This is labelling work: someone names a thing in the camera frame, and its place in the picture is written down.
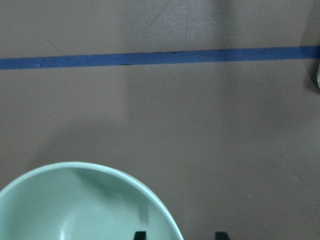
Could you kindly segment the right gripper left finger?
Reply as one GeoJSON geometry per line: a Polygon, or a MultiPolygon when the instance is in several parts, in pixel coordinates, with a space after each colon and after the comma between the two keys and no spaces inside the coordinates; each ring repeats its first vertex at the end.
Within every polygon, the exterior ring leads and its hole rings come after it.
{"type": "Polygon", "coordinates": [[[134,240],[146,240],[146,231],[136,231],[134,233],[134,240]]]}

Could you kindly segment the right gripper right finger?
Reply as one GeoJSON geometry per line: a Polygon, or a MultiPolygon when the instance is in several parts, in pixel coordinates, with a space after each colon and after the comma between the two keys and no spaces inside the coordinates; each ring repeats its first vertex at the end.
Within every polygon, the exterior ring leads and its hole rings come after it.
{"type": "Polygon", "coordinates": [[[225,231],[216,231],[215,240],[228,240],[228,233],[225,231]]]}

